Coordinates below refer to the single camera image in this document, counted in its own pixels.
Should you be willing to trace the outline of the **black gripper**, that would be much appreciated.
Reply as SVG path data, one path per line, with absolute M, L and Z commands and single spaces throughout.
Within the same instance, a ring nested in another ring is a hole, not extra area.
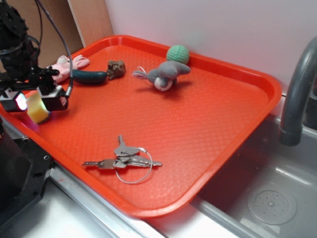
M 16 47 L 0 51 L 0 60 L 5 69 L 0 74 L 1 88 L 35 89 L 48 111 L 64 111 L 68 108 L 66 92 L 61 85 L 56 86 L 53 76 L 56 69 L 40 68 L 38 55 L 32 41 L 25 39 Z M 27 110 L 26 98 L 22 92 L 11 89 L 0 91 L 0 104 L 6 112 L 24 112 Z

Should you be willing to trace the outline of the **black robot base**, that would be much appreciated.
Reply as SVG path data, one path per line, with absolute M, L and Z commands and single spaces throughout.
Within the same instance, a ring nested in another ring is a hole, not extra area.
M 0 120 L 0 228 L 43 198 L 51 155 Z

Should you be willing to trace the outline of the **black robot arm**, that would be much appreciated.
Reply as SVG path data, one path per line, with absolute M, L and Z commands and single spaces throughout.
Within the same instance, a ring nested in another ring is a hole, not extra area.
M 7 112 L 24 112 L 25 91 L 36 90 L 48 111 L 68 108 L 71 88 L 64 90 L 53 79 L 57 69 L 40 68 L 40 42 L 27 34 L 28 27 L 19 12 L 6 1 L 0 2 L 0 103 Z

